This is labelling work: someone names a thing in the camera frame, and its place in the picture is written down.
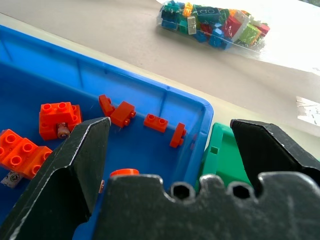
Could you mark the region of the white printed paper sheet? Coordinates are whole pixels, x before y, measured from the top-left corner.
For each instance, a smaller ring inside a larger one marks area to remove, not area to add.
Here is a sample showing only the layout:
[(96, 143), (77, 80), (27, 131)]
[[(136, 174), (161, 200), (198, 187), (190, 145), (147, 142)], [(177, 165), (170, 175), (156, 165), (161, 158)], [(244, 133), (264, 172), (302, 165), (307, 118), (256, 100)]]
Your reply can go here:
[(296, 96), (297, 118), (320, 127), (320, 103)]

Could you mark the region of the bag of mixed colourful bricks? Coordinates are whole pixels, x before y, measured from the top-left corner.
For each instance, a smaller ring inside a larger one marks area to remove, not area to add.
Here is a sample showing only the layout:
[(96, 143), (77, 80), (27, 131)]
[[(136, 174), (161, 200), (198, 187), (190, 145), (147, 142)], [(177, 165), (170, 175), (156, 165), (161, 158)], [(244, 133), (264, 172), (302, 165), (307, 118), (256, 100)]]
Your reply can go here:
[(259, 51), (270, 31), (266, 22), (257, 20), (245, 10), (211, 5), (165, 1), (156, 18), (157, 25), (195, 38), (214, 48), (230, 47)]

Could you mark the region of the green plastic bin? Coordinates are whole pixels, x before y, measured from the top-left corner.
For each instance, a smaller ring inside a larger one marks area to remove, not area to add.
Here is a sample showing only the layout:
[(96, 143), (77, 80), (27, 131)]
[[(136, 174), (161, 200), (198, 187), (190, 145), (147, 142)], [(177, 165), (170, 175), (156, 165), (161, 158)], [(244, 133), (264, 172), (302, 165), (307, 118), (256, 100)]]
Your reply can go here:
[(226, 126), (221, 123), (213, 125), (209, 145), (204, 152), (199, 170), (200, 176), (208, 174), (218, 175), (226, 186), (232, 182), (244, 182), (253, 186), (245, 172), (230, 125)]

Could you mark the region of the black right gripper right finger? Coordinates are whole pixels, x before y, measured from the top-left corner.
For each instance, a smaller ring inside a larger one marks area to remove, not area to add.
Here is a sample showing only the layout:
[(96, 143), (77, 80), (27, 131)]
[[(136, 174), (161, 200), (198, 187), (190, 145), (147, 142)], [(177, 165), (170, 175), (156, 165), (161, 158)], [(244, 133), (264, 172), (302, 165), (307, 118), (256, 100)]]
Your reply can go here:
[(254, 188), (264, 172), (299, 172), (320, 187), (320, 161), (273, 123), (254, 120), (230, 121), (246, 175)]

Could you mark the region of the orange stacked block cluster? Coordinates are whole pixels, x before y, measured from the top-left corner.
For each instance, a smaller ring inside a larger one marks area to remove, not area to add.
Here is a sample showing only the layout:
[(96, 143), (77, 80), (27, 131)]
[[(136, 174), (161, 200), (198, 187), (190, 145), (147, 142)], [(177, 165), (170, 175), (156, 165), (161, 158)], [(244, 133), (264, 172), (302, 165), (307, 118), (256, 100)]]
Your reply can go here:
[(39, 134), (45, 140), (58, 139), (57, 124), (67, 123), (70, 132), (82, 123), (80, 106), (71, 102), (45, 103), (39, 112)]

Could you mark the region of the orange round piece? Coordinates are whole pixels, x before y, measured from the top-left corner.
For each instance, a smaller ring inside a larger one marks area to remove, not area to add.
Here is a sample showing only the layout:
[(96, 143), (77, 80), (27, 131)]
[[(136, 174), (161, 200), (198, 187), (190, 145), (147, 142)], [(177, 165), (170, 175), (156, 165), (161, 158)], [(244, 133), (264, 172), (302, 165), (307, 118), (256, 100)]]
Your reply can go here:
[(140, 172), (137, 169), (134, 168), (122, 168), (117, 169), (110, 173), (109, 177), (115, 177), (115, 176), (131, 176), (131, 175), (139, 175)]

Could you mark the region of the orange bricks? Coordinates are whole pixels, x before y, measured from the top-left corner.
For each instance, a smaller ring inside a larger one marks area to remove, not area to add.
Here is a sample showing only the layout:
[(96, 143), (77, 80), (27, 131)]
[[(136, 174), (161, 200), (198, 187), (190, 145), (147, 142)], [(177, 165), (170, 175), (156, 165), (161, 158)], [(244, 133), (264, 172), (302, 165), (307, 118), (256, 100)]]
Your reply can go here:
[(32, 180), (52, 153), (10, 129), (0, 132), (0, 166)]

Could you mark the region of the orange two-stud brick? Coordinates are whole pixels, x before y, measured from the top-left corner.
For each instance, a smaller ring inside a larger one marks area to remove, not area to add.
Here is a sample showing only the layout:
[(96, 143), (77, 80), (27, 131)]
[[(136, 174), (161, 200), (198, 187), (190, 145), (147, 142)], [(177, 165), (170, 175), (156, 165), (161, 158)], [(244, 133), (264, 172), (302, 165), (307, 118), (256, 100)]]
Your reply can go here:
[(187, 130), (185, 129), (185, 125), (181, 122), (178, 123), (169, 146), (172, 148), (177, 148), (179, 146), (181, 146), (184, 142), (184, 136), (186, 135)]
[(130, 124), (131, 119), (136, 116), (135, 107), (123, 101), (110, 115), (111, 122), (120, 127), (126, 127)]
[(146, 115), (143, 125), (160, 133), (164, 133), (167, 129), (168, 123), (169, 122), (166, 119), (149, 113)]
[(110, 117), (111, 114), (116, 110), (116, 108), (112, 105), (111, 99), (105, 94), (101, 94), (98, 96), (98, 100), (104, 115), (106, 117)]

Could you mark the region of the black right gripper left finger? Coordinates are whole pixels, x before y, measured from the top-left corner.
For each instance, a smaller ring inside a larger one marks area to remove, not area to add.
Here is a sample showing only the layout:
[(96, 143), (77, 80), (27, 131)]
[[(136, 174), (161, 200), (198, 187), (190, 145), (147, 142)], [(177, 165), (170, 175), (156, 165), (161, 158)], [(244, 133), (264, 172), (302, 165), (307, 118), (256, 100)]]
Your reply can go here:
[(95, 209), (110, 127), (110, 118), (99, 117), (73, 129), (0, 225), (0, 240), (72, 240)]

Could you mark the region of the blue plastic bin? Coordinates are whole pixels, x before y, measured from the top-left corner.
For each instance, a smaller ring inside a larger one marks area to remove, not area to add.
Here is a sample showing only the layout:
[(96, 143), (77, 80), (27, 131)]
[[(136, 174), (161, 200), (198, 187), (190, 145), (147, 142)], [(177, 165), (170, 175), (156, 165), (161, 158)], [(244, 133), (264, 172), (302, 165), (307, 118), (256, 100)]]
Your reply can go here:
[[(136, 115), (126, 127), (112, 125), (104, 174), (134, 168), (173, 182), (194, 185), (214, 111), (204, 99), (0, 25), (0, 131), (11, 129), (39, 146), (55, 149), (59, 140), (39, 134), (42, 104), (79, 105), (84, 120), (103, 115), (99, 95), (114, 106), (123, 101)], [(164, 133), (144, 126), (147, 114), (168, 121)], [(170, 142), (178, 123), (183, 144)]]

